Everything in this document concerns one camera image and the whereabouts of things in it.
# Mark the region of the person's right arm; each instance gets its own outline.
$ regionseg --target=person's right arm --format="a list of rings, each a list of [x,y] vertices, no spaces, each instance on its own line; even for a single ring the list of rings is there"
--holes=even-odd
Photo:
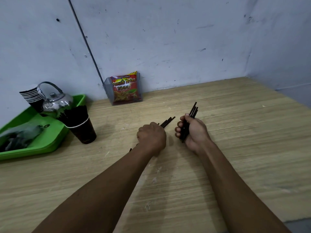
[[[180,120],[175,136],[180,137],[180,128],[188,121],[190,134],[185,143],[203,163],[229,232],[290,232],[234,170],[211,140],[206,125],[189,114]]]

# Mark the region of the forearm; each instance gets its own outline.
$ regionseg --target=forearm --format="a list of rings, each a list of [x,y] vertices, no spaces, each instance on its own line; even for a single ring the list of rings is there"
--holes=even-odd
[[[33,232],[112,232],[139,177],[157,153],[139,143],[65,200]]]
[[[229,232],[290,232],[247,186],[212,141],[207,141],[198,155]]]

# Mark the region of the human hand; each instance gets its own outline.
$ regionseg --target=human hand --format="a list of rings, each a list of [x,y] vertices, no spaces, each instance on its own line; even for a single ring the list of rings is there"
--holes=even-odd
[[[160,152],[166,146],[166,132],[164,128],[151,122],[138,129],[137,139],[139,142],[152,147]]]
[[[187,121],[190,125],[189,135],[185,139],[185,144],[192,152],[199,154],[203,144],[212,142],[211,137],[207,132],[206,125],[201,120],[190,117],[188,113],[184,116],[181,116],[180,120],[181,121],[177,123],[177,127],[175,128],[175,136],[177,138],[180,137],[180,132],[184,121]]]

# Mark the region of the teapot handle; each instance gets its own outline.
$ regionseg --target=teapot handle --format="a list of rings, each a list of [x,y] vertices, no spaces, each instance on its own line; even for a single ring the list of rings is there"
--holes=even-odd
[[[41,96],[45,101],[50,102],[50,100],[49,100],[48,98],[45,97],[45,95],[42,93],[42,91],[41,91],[41,89],[40,89],[40,85],[43,84],[43,83],[50,84],[51,86],[55,87],[55,88],[59,91],[59,93],[63,93],[63,91],[62,91],[58,86],[56,86],[54,83],[46,82],[46,81],[45,81],[45,82],[41,82],[41,83],[39,83],[38,86],[37,86],[37,91],[38,91],[38,93],[40,94],[40,96]]]

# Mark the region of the person's left arm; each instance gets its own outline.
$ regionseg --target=person's left arm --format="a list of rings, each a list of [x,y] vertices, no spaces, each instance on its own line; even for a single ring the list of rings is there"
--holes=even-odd
[[[166,133],[154,122],[139,128],[137,138],[135,148],[73,193],[33,233],[113,232],[146,165],[166,146]]]

